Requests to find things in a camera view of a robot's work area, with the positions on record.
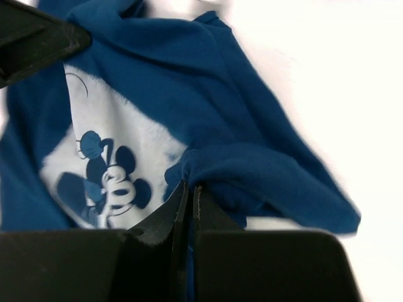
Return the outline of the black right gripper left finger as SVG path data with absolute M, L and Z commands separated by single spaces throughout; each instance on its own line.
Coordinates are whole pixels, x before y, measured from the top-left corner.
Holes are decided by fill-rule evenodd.
M 185 301 L 188 187 L 129 230 L 1 234 L 2 301 Z

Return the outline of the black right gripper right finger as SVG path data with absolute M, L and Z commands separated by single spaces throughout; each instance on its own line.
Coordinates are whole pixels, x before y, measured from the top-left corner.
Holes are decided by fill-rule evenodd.
M 247 231 L 203 187 L 193 195 L 197 301 L 357 302 L 346 252 L 319 230 Z

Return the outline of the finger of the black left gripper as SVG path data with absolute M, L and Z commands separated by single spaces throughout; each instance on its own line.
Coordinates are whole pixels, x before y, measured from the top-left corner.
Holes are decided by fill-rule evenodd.
M 84 50 L 90 34 L 19 1 L 1 1 L 1 87 Z

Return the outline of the blue printed t-shirt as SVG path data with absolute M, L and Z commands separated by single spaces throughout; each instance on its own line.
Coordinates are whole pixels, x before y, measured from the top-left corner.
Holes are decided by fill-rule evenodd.
M 75 57 L 7 90 L 1 230 L 131 228 L 179 181 L 240 224 L 354 233 L 360 214 L 213 11 L 148 18 L 144 1 L 40 1 L 89 30 Z

